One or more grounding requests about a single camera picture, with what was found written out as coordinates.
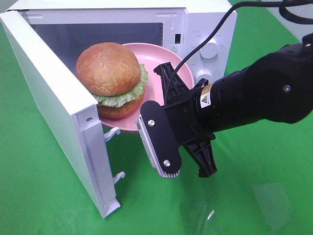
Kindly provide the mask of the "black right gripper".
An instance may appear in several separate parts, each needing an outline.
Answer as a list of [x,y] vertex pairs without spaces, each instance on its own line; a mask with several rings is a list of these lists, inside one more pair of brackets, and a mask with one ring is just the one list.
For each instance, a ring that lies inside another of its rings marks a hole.
[[217,172],[210,140],[213,134],[235,127],[235,83],[201,80],[189,89],[170,62],[154,68],[161,79],[166,116],[179,146],[183,145],[199,167],[198,176]]

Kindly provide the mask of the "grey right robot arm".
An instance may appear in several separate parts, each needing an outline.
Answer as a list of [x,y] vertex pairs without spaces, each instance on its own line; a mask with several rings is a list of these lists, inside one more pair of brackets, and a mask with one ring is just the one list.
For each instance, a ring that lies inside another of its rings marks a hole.
[[166,105],[150,104],[152,166],[164,178],[179,174],[183,146],[199,166],[199,176],[217,171],[211,141],[221,130],[267,119],[296,123],[313,109],[313,36],[270,53],[214,83],[202,79],[189,89],[170,63],[159,65]]

